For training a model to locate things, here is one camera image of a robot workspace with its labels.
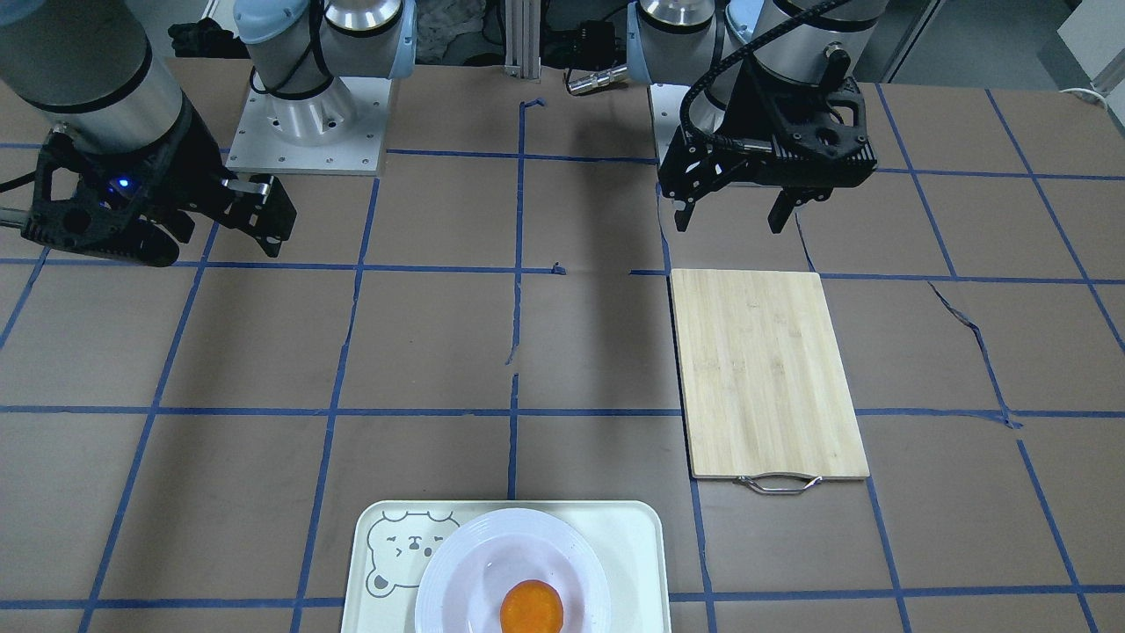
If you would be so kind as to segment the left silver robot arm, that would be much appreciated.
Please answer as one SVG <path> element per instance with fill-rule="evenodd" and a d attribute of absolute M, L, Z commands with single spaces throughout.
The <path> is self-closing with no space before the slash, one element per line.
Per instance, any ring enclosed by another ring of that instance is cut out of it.
<path fill-rule="evenodd" d="M 796 207 L 875 172 L 867 105 L 853 76 L 884 1 L 634 1 L 627 64 L 636 83 L 686 88 L 658 183 L 686 230 L 727 186 L 778 189 L 770 229 Z"/>

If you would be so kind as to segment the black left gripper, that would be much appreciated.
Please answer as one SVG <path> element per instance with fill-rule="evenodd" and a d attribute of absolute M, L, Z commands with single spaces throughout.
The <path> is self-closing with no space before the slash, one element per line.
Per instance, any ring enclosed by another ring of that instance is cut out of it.
<path fill-rule="evenodd" d="M 672 200 L 672 220 L 677 232 L 687 232 L 696 201 L 728 186 L 783 187 L 767 216 L 770 229 L 780 234 L 792 212 L 813 200 L 813 189 L 836 186 L 836 170 L 827 162 L 800 156 L 776 141 L 744 151 L 687 141 L 677 132 L 658 168 L 663 196 Z"/>

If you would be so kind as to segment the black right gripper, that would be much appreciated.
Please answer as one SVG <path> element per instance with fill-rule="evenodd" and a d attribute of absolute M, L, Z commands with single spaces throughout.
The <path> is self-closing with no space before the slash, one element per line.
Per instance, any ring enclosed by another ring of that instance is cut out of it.
<path fill-rule="evenodd" d="M 278 177 L 241 179 L 222 165 L 217 141 L 182 101 L 169 132 L 141 150 L 141 244 L 188 244 L 190 212 L 256 239 L 267 257 L 279 256 L 297 217 Z"/>

